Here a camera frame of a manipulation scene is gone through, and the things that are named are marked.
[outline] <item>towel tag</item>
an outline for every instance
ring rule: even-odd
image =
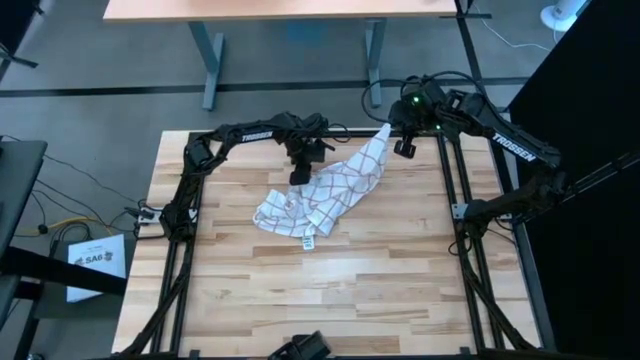
[[[305,235],[302,237],[302,248],[305,251],[313,250],[316,247],[313,241],[313,235]]]

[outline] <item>white fan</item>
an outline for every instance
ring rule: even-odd
[[[551,30],[566,32],[578,18],[578,11],[587,0],[560,0],[542,9],[540,19]]]

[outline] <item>checkered towel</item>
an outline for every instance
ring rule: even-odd
[[[385,124],[351,159],[318,171],[308,184],[291,186],[286,195],[271,190],[253,222],[261,229],[292,237],[329,236],[338,217],[380,181],[390,131]]]

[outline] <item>yellow cable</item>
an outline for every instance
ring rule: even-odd
[[[109,227],[106,224],[103,224],[102,221],[98,220],[98,219],[94,219],[94,218],[90,218],[90,217],[86,217],[86,216],[78,216],[78,217],[74,217],[74,218],[69,218],[69,219],[65,219],[62,221],[58,221],[55,224],[49,225],[47,226],[47,228],[49,229],[55,229],[57,227],[60,227],[62,225],[68,224],[70,222],[74,222],[74,221],[92,221],[92,222],[97,222],[100,223],[102,226],[104,226],[105,230],[107,230],[107,232],[109,233],[109,235],[113,235],[113,233],[111,232],[111,230],[109,230]],[[31,230],[31,234],[17,234],[17,236],[20,235],[41,235],[40,232],[38,230]]]

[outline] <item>table leg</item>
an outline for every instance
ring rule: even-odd
[[[126,279],[12,246],[5,250],[0,271],[115,295],[124,295],[127,288]]]
[[[211,111],[213,110],[218,77],[220,76],[224,34],[217,33],[213,38],[213,43],[211,43],[207,27],[203,22],[190,21],[189,29],[191,30],[193,39],[196,41],[196,45],[202,56],[202,61],[204,61],[204,66],[207,69],[207,82],[204,87],[204,102],[202,103],[202,107],[205,110]]]
[[[38,325],[40,324],[40,319],[36,318],[37,308],[38,302],[32,302],[31,306],[29,307],[29,315],[27,315],[27,321],[24,324],[24,328],[22,328],[20,341],[18,342],[18,346],[16,347],[16,351],[13,356],[14,360],[31,359],[31,357],[29,357],[29,351],[31,350],[33,339],[36,337],[36,331],[38,330]]]
[[[0,50],[0,60],[9,60],[12,61],[16,64],[20,64],[20,65],[24,65],[24,66],[28,66],[32,69],[35,69],[36,67],[38,67],[38,63],[27,60],[27,59],[23,59],[23,58],[19,58],[19,57],[15,57],[13,55],[9,55],[9,54],[5,54],[4,52],[2,52]]]
[[[386,26],[387,19],[385,18],[367,19],[365,41],[367,44],[367,71],[370,84],[380,80],[380,53],[382,52]],[[377,108],[380,105],[382,105],[382,91],[378,83],[371,87],[371,107]]]

